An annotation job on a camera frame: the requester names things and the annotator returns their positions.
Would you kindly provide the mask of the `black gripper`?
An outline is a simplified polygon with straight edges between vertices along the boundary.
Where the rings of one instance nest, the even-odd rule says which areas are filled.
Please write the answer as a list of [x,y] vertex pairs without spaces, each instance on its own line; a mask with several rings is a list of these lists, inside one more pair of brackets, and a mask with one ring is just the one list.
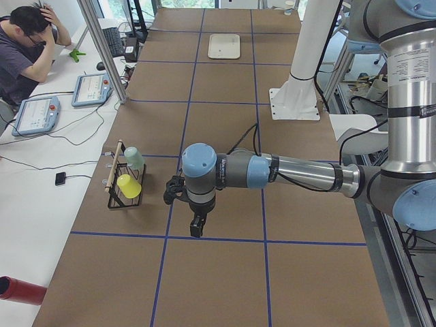
[[215,201],[211,200],[205,203],[190,202],[189,207],[194,214],[189,226],[190,235],[195,238],[201,238],[207,215],[215,208]]

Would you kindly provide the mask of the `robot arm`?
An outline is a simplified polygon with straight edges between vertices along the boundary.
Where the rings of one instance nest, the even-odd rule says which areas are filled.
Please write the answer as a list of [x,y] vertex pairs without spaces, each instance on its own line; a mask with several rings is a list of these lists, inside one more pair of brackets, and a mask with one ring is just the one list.
[[414,230],[435,228],[435,2],[354,1],[349,40],[377,42],[388,63],[388,158],[380,167],[318,163],[246,151],[216,154],[204,143],[182,156],[183,199],[201,237],[226,187],[290,182],[369,203]]

